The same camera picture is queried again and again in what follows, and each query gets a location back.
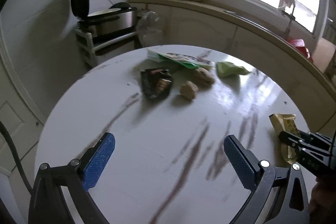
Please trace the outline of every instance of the white tile wall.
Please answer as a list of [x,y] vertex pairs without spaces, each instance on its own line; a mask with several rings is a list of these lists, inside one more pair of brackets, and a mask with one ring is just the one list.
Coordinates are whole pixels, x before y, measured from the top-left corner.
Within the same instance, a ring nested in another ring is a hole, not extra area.
[[[34,146],[31,151],[22,159],[22,167],[26,173],[27,179],[31,186],[34,185],[34,164],[36,156],[37,145]],[[28,212],[29,212],[29,201],[30,194],[25,187],[22,178],[17,170],[14,169],[12,174],[9,176],[9,183],[16,200],[16,204],[21,212],[22,217],[28,223]]]
[[[90,12],[107,9],[111,2],[90,0]],[[48,116],[67,88],[86,72],[75,47],[72,29],[77,19],[70,0],[8,0],[0,17],[15,70]]]

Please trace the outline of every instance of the metal screw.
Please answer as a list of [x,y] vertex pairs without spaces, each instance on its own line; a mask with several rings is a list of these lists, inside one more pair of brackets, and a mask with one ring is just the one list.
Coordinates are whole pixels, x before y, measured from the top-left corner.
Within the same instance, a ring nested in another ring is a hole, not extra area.
[[48,167],[47,164],[41,164],[41,165],[40,165],[40,169],[41,169],[41,170],[45,170],[47,167]]
[[262,167],[269,167],[269,162],[266,161],[266,160],[262,160],[262,161],[260,162],[260,165],[261,165]]
[[72,166],[76,166],[76,165],[78,165],[78,164],[79,164],[79,159],[73,159],[73,160],[71,160],[71,161],[70,161],[70,164],[71,164]]
[[298,164],[293,164],[292,167],[294,170],[300,170],[300,166]]

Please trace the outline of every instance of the round white table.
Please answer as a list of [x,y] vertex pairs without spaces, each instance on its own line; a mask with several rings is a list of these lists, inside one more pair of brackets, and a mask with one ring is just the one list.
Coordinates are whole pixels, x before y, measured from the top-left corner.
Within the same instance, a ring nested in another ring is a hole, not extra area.
[[[188,69],[148,60],[145,48],[112,58],[73,84],[53,109],[38,144],[35,174],[44,162],[66,165],[111,132],[115,151],[89,190],[110,223],[229,223],[250,192],[227,160],[223,138],[234,134],[259,160],[280,166],[268,116],[295,114],[303,131],[307,124],[275,82],[237,58],[193,46],[152,48],[230,61],[252,73],[221,80],[212,70],[214,85],[200,88],[189,102],[179,95],[182,83],[193,81]],[[141,95],[140,71],[164,66],[174,78],[171,93],[149,102]],[[314,176],[302,170],[309,193]],[[66,187],[63,192],[76,223],[82,223]]]

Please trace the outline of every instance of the cabinet door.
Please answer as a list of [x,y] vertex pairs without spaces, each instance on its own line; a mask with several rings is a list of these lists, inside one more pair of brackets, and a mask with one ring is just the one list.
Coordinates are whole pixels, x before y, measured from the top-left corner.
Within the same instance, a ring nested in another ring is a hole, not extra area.
[[330,138],[334,137],[336,130],[336,114],[327,122],[327,124],[319,130],[319,133],[322,133]]
[[182,8],[172,8],[170,43],[230,53],[237,26],[225,20]]
[[335,113],[335,101],[323,85],[272,42],[239,27],[232,55],[274,80],[299,108],[311,132],[320,130]]
[[[20,158],[39,140],[43,125],[21,99],[0,59],[0,120],[11,135]],[[0,135],[0,169],[9,175],[15,167],[11,151]]]
[[158,5],[158,4],[149,4],[148,9],[157,13],[159,16],[159,20],[155,27],[161,31],[160,34],[157,35],[157,41],[153,41],[151,46],[155,45],[165,45],[170,44],[170,18],[171,18],[171,9],[172,7],[166,5]]

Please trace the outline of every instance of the blue gripper pad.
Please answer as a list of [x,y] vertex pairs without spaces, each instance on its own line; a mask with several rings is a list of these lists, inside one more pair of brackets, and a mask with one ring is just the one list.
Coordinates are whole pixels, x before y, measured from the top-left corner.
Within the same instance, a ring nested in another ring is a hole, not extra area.
[[254,191],[260,174],[258,159],[250,150],[246,150],[234,135],[225,137],[224,152],[244,188]]
[[107,162],[109,161],[114,148],[115,148],[115,138],[111,133],[105,133],[105,135],[99,140],[102,143],[97,143],[97,150],[95,151],[93,157],[90,159],[89,163],[83,169],[83,180],[82,185],[85,191],[96,186],[100,175],[102,174]]

